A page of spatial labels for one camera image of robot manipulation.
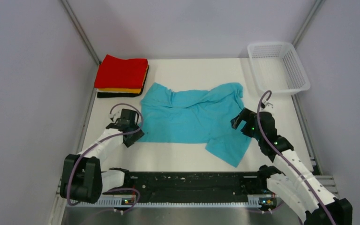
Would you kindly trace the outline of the teal t-shirt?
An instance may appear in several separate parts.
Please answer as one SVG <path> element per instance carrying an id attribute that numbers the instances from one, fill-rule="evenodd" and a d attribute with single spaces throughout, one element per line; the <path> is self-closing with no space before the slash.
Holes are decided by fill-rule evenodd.
<path id="1" fill-rule="evenodd" d="M 140 141 L 204 143 L 208 152 L 237 167 L 251 143 L 231 126 L 244 108 L 242 97 L 243 87 L 237 82 L 178 92 L 154 83 L 140 101 L 145 133 Z"/>

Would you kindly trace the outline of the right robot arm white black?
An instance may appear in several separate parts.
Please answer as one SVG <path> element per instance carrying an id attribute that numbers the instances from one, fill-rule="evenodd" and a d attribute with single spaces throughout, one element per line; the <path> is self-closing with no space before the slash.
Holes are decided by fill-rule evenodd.
<path id="1" fill-rule="evenodd" d="M 231 120 L 236 129 L 246 124 L 241 132 L 258 142 L 261 152 L 273 163 L 260 167 L 256 187 L 262 193 L 270 191 L 288 205 L 304 225 L 350 225 L 353 207 L 337 198 L 302 163 L 294 147 L 275 127 L 269 112 L 253 112 L 247 108 Z"/>

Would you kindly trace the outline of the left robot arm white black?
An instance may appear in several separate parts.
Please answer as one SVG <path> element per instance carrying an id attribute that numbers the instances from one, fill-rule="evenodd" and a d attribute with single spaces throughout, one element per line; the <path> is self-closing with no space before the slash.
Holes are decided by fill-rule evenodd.
<path id="1" fill-rule="evenodd" d="M 66 156 L 61 176 L 60 196 L 70 206 L 78 203 L 96 203 L 103 193 L 116 189 L 125 194 L 132 182 L 129 171 L 111 168 L 106 171 L 101 165 L 117 147 L 130 147 L 141 137 L 143 116 L 135 109 L 110 112 L 110 123 L 102 134 L 78 154 Z"/>

